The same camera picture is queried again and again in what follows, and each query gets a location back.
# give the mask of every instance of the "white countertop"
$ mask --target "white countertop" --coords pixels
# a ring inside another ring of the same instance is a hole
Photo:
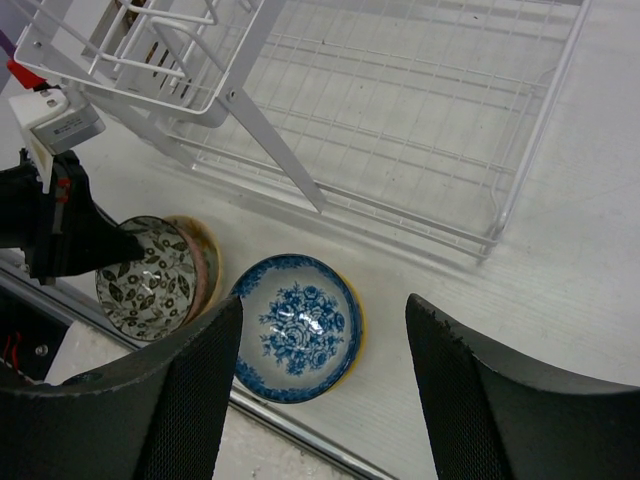
[[[240,192],[184,175],[111,121],[104,134],[75,150],[95,200],[116,220],[189,213],[208,222],[227,254],[229,285],[274,253],[308,253],[340,265],[368,312],[367,351],[340,388],[285,411],[357,454],[375,455],[380,466],[402,478],[435,478],[404,333],[404,302],[411,292],[535,358],[640,385],[640,213],[634,213],[640,205],[638,25],[637,1],[595,1],[513,221],[481,266],[471,259],[455,267],[400,258],[313,221],[274,219],[276,212],[260,211]],[[0,121],[0,168],[6,168],[17,161],[21,141],[4,99]],[[90,275],[70,283],[95,295]],[[87,365],[93,352],[115,348],[104,338],[91,338],[91,352],[82,354]],[[82,364],[82,355],[73,361]],[[268,462],[271,457],[251,452],[270,441],[264,440],[269,434],[256,441],[245,429],[258,427],[235,413],[228,418],[219,468],[235,464],[239,451]],[[229,440],[232,424],[241,443]],[[274,455],[287,456],[290,448]],[[303,473],[307,467],[287,470],[293,463],[269,470],[271,476],[265,468],[257,478],[309,475]],[[247,478],[229,468],[233,478]],[[327,472],[311,475],[327,478]]]

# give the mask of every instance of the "white wire rack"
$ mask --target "white wire rack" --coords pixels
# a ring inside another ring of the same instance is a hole
[[[535,157],[589,0],[226,0],[228,10],[224,1],[216,7],[227,13],[214,26],[173,39],[148,35],[136,61],[146,62],[155,42],[183,61],[160,71],[166,64],[156,62],[167,54],[157,51],[155,67],[136,66],[152,79],[170,77],[146,90],[144,76],[129,83],[144,95],[125,92],[135,97],[125,101],[155,112],[150,120],[166,133],[143,136],[218,179],[276,196],[301,191],[344,226],[361,221],[362,231],[386,240],[401,232],[412,246],[426,239],[489,255]],[[176,2],[171,12],[186,15],[180,8]],[[189,48],[201,53],[187,58],[197,69],[183,65]],[[89,50],[89,65],[114,63]],[[228,112],[234,118],[225,120]],[[170,141],[193,151],[195,163]]]

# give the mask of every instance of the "dish rack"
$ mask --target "dish rack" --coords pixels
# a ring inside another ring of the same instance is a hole
[[[590,4],[11,2],[31,21],[17,61],[198,176],[479,259],[511,217]]]

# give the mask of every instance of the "white tabletop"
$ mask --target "white tabletop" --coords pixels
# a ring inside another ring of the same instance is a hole
[[[637,1],[595,1],[513,221],[481,266],[399,258],[313,221],[274,218],[241,192],[194,181],[110,121],[76,153],[117,220],[189,213],[208,222],[229,285],[275,253],[340,265],[368,311],[367,351],[335,391],[285,410],[401,478],[435,478],[404,328],[411,292],[547,363],[640,385],[638,25]],[[8,133],[6,102],[0,108],[5,167],[20,141]],[[91,276],[71,283],[94,295]]]

